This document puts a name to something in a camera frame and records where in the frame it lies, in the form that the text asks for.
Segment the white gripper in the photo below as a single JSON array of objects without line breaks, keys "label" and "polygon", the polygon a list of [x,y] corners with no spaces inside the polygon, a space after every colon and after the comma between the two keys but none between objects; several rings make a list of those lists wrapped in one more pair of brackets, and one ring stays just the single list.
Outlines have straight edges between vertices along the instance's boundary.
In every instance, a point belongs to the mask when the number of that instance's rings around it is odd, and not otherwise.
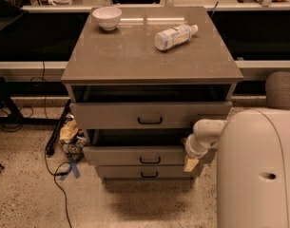
[{"label": "white gripper", "polygon": [[184,172],[192,172],[211,147],[210,142],[199,141],[194,134],[189,135],[187,138],[182,139],[185,152],[188,156],[184,158]]}]

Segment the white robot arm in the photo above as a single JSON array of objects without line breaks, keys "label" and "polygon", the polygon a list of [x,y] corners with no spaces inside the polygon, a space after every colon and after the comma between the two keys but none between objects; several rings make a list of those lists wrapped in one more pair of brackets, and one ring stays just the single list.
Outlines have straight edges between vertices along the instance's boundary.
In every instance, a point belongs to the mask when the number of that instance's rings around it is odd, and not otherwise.
[{"label": "white robot arm", "polygon": [[209,150],[218,151],[218,228],[290,228],[290,110],[199,120],[184,149],[186,172]]}]

